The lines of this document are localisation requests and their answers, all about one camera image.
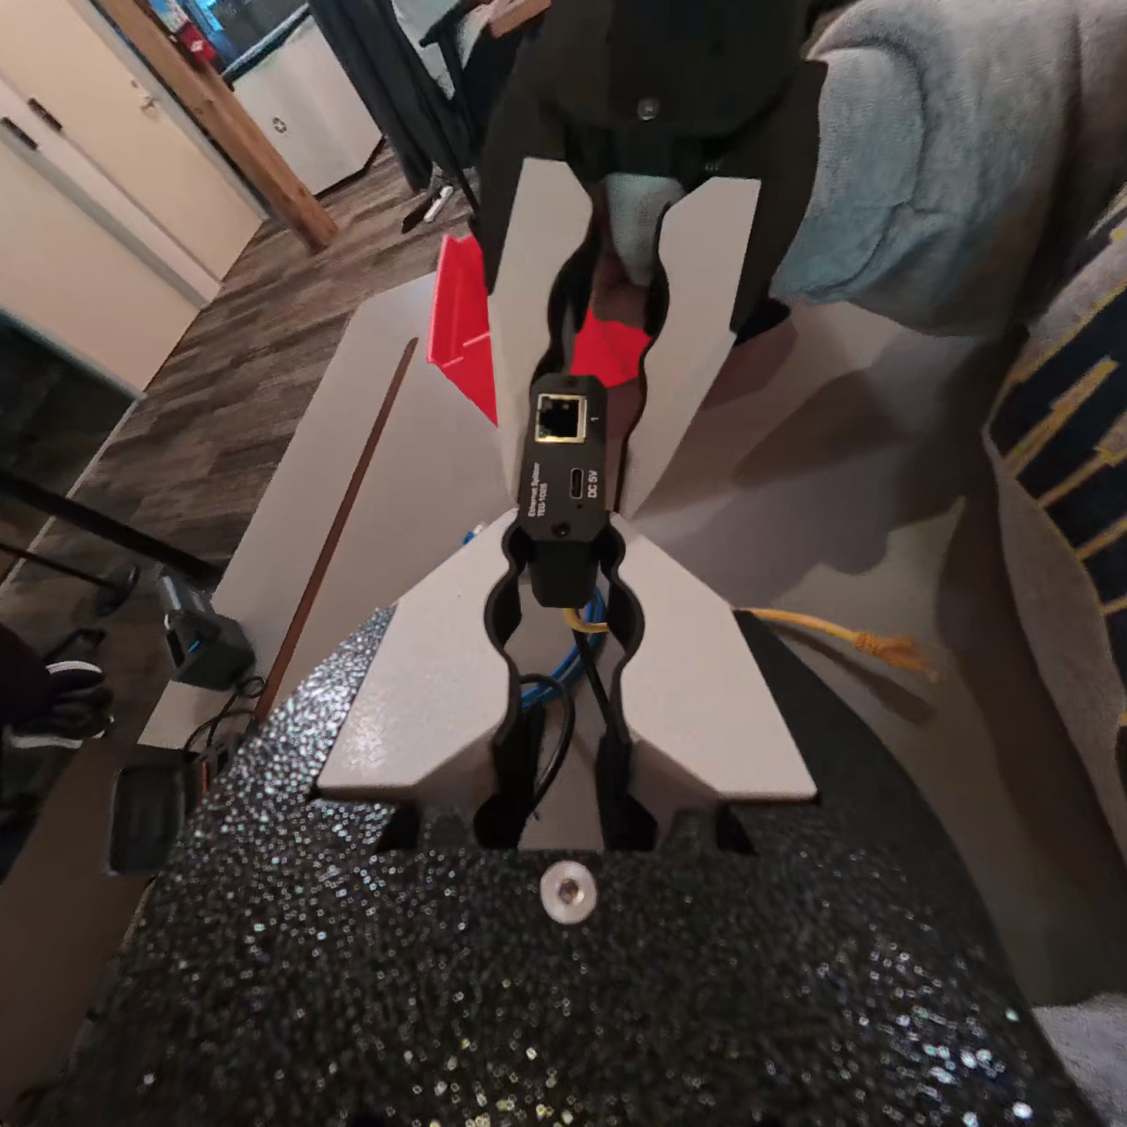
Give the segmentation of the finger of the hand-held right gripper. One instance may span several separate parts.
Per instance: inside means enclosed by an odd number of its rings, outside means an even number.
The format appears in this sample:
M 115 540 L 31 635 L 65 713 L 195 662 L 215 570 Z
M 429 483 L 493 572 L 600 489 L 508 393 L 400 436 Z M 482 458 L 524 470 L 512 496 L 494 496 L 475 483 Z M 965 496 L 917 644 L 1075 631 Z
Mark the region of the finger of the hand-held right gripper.
M 643 355 L 643 406 L 624 444 L 622 516 L 635 516 L 654 492 L 733 347 L 730 320 L 761 186 L 757 178 L 710 178 L 662 220 L 667 312 Z
M 565 371 L 579 326 L 571 300 L 552 311 L 553 292 L 568 263 L 584 246 L 594 203 L 563 161 L 526 158 L 506 230 L 498 280 L 489 295 L 502 477 L 518 497 L 530 415 L 530 390 L 543 360 Z

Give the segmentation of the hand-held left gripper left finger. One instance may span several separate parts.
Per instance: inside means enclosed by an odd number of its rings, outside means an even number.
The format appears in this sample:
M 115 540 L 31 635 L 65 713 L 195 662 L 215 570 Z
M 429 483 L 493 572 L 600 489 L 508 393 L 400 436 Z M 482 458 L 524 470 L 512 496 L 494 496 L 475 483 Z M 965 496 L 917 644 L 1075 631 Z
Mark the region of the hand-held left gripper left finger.
M 408 590 L 323 766 L 331 799 L 529 806 L 529 736 L 509 641 L 522 623 L 508 509 Z

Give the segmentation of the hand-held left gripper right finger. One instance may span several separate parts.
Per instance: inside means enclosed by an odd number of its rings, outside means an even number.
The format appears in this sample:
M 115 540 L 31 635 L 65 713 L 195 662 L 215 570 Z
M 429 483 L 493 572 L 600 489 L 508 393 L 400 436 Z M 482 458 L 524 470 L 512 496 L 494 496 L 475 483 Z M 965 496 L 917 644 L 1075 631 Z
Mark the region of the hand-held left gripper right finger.
M 819 788 L 738 613 L 620 515 L 603 563 L 627 784 L 651 814 L 803 805 Z

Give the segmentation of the black ethernet splitter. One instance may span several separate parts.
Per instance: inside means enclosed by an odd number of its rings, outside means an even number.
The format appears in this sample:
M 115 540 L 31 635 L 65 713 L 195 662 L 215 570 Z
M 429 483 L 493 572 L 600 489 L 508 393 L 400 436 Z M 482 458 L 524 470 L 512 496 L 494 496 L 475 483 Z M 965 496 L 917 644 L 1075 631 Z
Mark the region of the black ethernet splitter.
M 610 395 L 596 375 L 544 374 L 517 477 L 517 527 L 532 591 L 548 609 L 579 610 L 612 574 L 626 540 L 612 521 Z

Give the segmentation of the person's right forearm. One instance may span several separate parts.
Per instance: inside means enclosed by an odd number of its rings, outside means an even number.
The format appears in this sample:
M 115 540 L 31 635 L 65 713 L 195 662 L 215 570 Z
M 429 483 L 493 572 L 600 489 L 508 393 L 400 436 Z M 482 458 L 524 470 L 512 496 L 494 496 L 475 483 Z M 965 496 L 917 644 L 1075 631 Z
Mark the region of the person's right forearm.
M 1125 1 L 857 2 L 808 212 L 772 280 L 929 334 L 1038 319 L 1125 186 Z

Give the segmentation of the red plastic bin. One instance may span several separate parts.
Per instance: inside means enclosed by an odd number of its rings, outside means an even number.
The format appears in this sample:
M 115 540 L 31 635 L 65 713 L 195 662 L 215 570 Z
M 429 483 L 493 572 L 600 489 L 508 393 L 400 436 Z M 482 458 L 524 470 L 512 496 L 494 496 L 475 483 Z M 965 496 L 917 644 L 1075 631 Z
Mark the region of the red plastic bin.
M 595 375 L 608 389 L 635 381 L 651 336 L 588 313 L 577 332 L 571 373 Z M 489 332 L 485 260 L 473 234 L 445 234 L 433 291 L 427 359 L 486 418 L 498 422 Z

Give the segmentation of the black battery charger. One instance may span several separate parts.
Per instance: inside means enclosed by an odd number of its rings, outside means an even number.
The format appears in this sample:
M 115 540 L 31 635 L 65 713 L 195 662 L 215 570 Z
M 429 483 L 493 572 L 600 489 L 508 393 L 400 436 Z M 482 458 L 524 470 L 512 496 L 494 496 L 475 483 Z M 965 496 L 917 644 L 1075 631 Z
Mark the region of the black battery charger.
M 243 626 L 219 613 L 204 589 L 163 568 L 158 590 L 174 681 L 219 692 L 253 672 L 257 657 Z

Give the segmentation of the dark hanging jacket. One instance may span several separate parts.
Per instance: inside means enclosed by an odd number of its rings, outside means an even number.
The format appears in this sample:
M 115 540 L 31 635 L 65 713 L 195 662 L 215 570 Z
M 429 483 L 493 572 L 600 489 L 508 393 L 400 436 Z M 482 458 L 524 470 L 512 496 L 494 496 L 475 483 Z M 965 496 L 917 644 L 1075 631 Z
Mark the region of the dark hanging jacket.
M 308 6 L 412 189 L 427 187 L 435 167 L 455 175 L 475 166 L 469 126 L 430 75 L 392 1 Z

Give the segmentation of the white cabinet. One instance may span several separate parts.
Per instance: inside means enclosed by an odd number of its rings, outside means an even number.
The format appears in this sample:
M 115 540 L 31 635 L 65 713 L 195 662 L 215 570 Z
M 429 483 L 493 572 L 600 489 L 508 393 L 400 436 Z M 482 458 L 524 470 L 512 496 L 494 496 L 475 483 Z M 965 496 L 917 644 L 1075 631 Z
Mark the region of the white cabinet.
M 308 5 L 225 76 L 314 195 L 364 173 L 384 139 Z

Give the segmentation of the black charging case with screen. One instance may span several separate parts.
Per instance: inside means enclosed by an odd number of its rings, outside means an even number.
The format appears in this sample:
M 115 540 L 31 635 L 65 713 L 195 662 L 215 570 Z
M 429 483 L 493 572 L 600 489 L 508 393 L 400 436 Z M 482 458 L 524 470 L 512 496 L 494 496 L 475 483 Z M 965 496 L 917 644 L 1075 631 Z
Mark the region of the black charging case with screen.
M 107 873 L 151 876 L 162 869 L 208 786 L 210 767 L 198 755 L 123 767 L 111 792 Z

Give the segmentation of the wooden pillar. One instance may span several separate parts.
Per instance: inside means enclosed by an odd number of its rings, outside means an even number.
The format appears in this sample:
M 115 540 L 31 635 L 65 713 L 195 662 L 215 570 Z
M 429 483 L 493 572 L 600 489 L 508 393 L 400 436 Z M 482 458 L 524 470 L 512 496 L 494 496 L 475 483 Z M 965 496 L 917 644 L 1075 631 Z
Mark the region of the wooden pillar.
M 337 234 L 335 220 L 218 71 L 187 49 L 148 2 L 98 1 L 97 6 L 305 245 L 312 252 L 331 246 Z

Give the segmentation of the white door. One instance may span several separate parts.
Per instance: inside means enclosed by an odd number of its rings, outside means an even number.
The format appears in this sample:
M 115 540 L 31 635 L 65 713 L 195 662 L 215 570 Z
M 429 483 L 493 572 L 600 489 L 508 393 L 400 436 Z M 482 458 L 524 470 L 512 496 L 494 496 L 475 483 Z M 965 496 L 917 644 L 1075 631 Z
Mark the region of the white door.
M 2 80 L 3 315 L 139 397 L 221 280 Z
M 3 1 L 2 69 L 33 126 L 227 276 L 264 210 L 93 2 Z

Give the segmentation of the black tripod stand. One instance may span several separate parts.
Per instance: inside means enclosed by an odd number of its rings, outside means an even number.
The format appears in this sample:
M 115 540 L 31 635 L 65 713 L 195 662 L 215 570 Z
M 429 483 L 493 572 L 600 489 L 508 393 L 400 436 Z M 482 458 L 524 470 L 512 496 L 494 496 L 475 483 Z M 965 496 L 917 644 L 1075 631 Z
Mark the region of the black tripod stand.
M 184 551 L 175 544 L 153 538 L 112 516 L 98 512 L 84 503 L 61 496 L 9 469 L 2 469 L 2 492 L 7 497 L 14 497 L 39 512 L 58 517 L 128 552 L 145 556 L 182 572 L 192 582 L 206 587 L 215 587 L 227 567 L 225 560 L 206 559 Z

